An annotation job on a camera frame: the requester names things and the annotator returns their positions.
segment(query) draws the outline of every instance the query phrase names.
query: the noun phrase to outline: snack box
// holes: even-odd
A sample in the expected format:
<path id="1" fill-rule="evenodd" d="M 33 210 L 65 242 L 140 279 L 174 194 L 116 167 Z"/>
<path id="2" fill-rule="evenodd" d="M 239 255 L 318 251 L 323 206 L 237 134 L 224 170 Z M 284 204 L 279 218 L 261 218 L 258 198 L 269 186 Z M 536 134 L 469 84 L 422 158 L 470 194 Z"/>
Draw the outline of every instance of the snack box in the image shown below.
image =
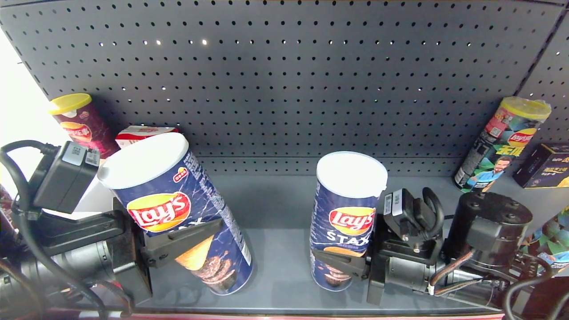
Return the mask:
<path id="1" fill-rule="evenodd" d="M 129 126 L 117 135 L 115 141 L 123 149 L 142 139 L 167 132 L 178 132 L 178 129 L 174 127 Z"/>
<path id="2" fill-rule="evenodd" d="M 569 144 L 538 145 L 513 178 L 523 188 L 569 187 Z"/>

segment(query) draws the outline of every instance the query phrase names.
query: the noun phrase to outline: pegboard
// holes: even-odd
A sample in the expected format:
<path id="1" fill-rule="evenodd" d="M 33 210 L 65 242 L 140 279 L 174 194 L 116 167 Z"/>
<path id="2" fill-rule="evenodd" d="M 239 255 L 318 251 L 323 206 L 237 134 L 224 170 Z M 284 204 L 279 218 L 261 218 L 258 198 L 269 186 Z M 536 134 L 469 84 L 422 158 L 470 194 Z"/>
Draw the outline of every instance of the pegboard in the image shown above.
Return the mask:
<path id="1" fill-rule="evenodd" d="M 569 141 L 569 20 L 564 18 L 543 56 L 518 94 L 527 99 L 543 99 L 552 111 L 531 145 Z"/>
<path id="2" fill-rule="evenodd" d="M 89 92 L 117 130 L 179 126 L 202 157 L 353 150 L 420 158 L 405 171 L 424 172 L 433 168 L 422 159 L 466 154 L 562 10 L 510 1 L 74 0 L 4 7 L 0 20 L 49 99 Z M 456 161 L 436 170 L 450 175 Z"/>

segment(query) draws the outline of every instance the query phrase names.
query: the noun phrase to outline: shelf surface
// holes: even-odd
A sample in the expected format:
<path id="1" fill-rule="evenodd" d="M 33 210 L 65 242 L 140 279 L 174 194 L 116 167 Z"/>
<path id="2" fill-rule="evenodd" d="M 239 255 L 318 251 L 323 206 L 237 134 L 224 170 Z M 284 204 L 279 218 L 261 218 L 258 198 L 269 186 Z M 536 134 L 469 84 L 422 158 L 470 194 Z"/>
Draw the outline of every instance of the shelf surface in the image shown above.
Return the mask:
<path id="1" fill-rule="evenodd" d="M 212 294 L 189 271 L 176 263 L 151 270 L 154 297 L 139 305 L 155 311 L 224 314 L 461 314 L 485 312 L 464 303 L 435 298 L 395 285 L 386 285 L 379 306 L 365 301 L 367 283 L 354 281 L 343 292 L 319 288 L 310 275 L 308 229 L 316 178 L 312 176 L 212 176 L 243 230 L 253 255 L 254 273 L 237 293 Z M 452 214 L 461 192 L 449 177 L 391 177 L 387 190 L 407 188 L 415 196 L 425 186 Z M 503 177 L 491 191 L 512 197 L 534 214 L 529 232 L 567 205 L 569 189 L 523 190 Z M 103 298 L 112 304 L 110 293 Z"/>

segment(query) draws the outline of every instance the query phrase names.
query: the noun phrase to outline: white plastic lid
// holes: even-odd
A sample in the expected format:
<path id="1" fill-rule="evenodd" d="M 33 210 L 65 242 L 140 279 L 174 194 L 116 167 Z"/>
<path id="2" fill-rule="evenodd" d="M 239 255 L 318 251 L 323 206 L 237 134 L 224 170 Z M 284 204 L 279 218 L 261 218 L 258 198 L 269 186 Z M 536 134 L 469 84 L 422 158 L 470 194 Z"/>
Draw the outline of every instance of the white plastic lid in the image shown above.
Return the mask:
<path id="1" fill-rule="evenodd" d="M 168 171 L 187 151 L 188 141 L 182 134 L 158 134 L 111 155 L 99 167 L 97 179 L 114 190 L 138 186 Z"/>
<path id="2" fill-rule="evenodd" d="M 316 166 L 318 181 L 346 198 L 379 197 L 387 188 L 387 170 L 374 158 L 351 151 L 323 156 Z"/>

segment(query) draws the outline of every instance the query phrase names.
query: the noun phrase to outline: barcode sticker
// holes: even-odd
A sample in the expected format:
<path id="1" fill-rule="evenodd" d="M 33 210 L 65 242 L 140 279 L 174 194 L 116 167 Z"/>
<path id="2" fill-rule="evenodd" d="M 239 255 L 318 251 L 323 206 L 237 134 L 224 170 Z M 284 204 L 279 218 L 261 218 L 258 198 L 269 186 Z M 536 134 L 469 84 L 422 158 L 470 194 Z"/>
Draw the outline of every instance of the barcode sticker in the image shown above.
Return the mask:
<path id="1" fill-rule="evenodd" d="M 388 194 L 385 196 L 384 200 L 384 215 L 388 215 L 391 213 L 391 199 L 393 198 L 393 194 Z"/>
<path id="2" fill-rule="evenodd" d="M 460 184 L 460 181 L 462 180 L 462 178 L 464 178 L 464 174 L 465 174 L 464 170 L 462 170 L 462 168 L 459 168 L 459 171 L 455 175 L 456 184 Z"/>
<path id="3" fill-rule="evenodd" d="M 403 189 L 393 193 L 393 216 L 403 214 Z"/>
<path id="4" fill-rule="evenodd" d="M 85 162 L 98 167 L 100 158 L 101 154 L 99 153 L 99 150 L 90 149 L 89 152 L 87 152 L 87 157 L 85 157 Z"/>
<path id="5" fill-rule="evenodd" d="M 80 166 L 83 163 L 85 152 L 87 152 L 87 148 L 76 142 L 70 142 L 61 160 L 74 166 Z"/>
<path id="6" fill-rule="evenodd" d="M 502 133 L 502 130 L 500 130 L 500 128 L 497 127 L 493 127 L 492 130 L 490 130 L 490 135 L 494 136 L 494 137 L 499 137 L 500 134 Z"/>

